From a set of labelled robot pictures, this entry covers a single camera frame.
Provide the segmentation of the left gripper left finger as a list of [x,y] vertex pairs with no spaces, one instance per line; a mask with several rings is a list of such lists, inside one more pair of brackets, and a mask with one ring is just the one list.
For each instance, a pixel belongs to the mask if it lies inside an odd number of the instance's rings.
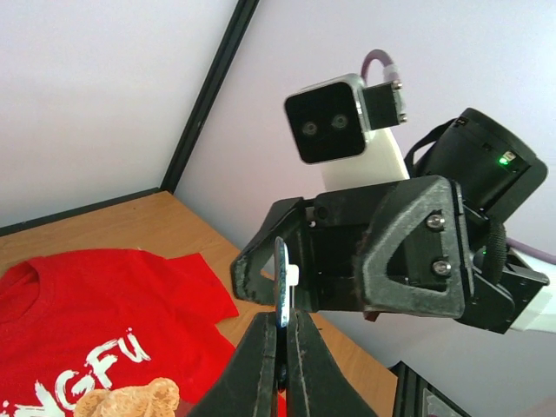
[[254,316],[222,376],[189,412],[199,417],[278,414],[277,331],[273,313]]

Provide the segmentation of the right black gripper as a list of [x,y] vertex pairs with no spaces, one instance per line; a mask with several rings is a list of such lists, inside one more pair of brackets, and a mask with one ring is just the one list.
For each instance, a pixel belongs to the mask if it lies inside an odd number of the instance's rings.
[[[460,187],[432,175],[326,192],[311,202],[313,270],[323,310],[448,318],[503,334],[541,319],[548,277],[511,255],[500,231],[488,248],[469,243]],[[274,202],[232,261],[237,299],[275,304],[265,273],[275,239],[289,260],[309,262],[308,201]]]

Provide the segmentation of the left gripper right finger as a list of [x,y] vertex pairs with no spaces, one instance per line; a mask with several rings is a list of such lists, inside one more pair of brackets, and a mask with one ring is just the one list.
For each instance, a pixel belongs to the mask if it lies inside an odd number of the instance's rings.
[[344,377],[308,313],[290,311],[286,351],[288,416],[375,415]]

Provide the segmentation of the blue round brooch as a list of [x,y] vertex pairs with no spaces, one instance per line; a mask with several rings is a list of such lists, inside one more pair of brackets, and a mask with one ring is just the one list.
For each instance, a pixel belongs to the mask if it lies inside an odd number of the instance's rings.
[[275,321],[277,328],[282,330],[288,326],[290,311],[295,306],[300,269],[290,261],[288,245],[280,236],[275,238],[274,262]]

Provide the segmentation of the red kungfu bear t-shirt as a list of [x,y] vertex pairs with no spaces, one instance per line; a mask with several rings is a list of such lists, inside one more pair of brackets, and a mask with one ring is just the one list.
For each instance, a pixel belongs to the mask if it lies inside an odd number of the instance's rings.
[[201,255],[40,256],[1,279],[4,416],[185,416],[234,346],[238,309]]

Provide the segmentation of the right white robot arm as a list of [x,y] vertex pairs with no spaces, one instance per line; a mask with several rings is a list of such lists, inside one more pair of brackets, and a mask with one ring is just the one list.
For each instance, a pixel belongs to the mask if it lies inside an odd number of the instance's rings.
[[516,135],[476,109],[406,156],[409,177],[334,178],[275,202],[231,266],[235,296],[291,308],[454,319],[503,334],[555,329],[555,282],[507,241],[505,221],[546,179]]

